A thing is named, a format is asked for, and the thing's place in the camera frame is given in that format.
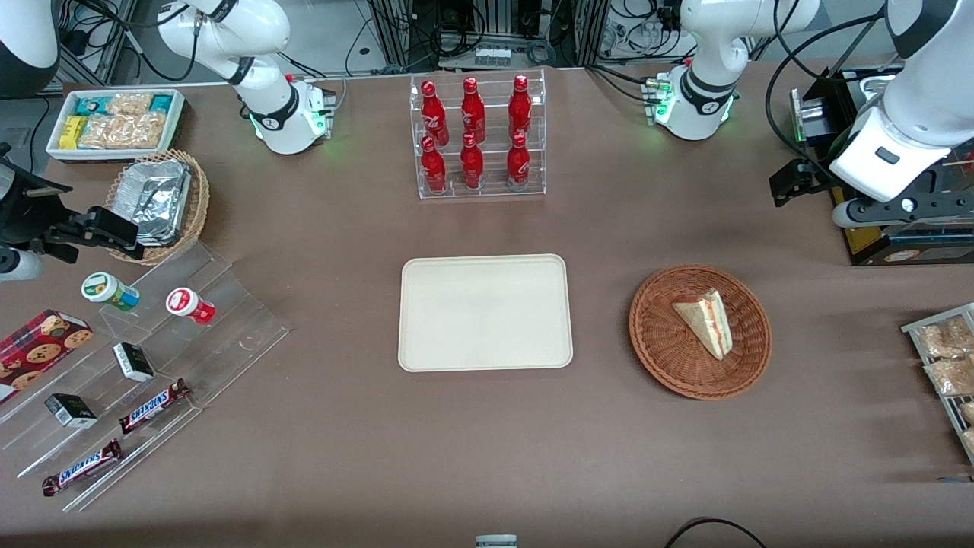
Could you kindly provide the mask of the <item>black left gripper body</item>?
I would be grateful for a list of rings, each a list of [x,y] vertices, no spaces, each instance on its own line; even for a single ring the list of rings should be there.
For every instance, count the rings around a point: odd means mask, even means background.
[[[864,205],[862,223],[933,222],[936,219],[969,218],[972,215],[972,178],[954,169],[929,169],[887,202]]]

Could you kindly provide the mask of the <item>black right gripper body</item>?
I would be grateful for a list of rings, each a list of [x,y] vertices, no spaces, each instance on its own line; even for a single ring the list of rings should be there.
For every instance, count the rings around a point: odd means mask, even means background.
[[[69,185],[53,183],[31,171],[21,169],[7,159],[10,145],[1,146],[2,246],[38,256],[53,257],[63,263],[76,263],[79,250],[52,239],[58,226],[73,225],[76,212],[64,207],[60,195],[73,190]]]

